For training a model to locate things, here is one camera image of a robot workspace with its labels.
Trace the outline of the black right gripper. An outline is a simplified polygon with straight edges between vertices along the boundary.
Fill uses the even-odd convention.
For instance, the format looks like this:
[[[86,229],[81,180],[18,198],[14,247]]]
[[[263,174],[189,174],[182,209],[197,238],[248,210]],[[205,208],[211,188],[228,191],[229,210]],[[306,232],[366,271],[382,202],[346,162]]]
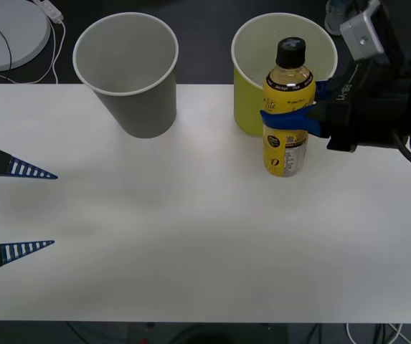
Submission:
[[[328,80],[316,81],[315,101],[289,113],[261,110],[263,124],[329,138],[331,151],[395,148],[392,132],[405,137],[410,129],[411,61],[400,67],[373,59],[352,64],[332,95]]]

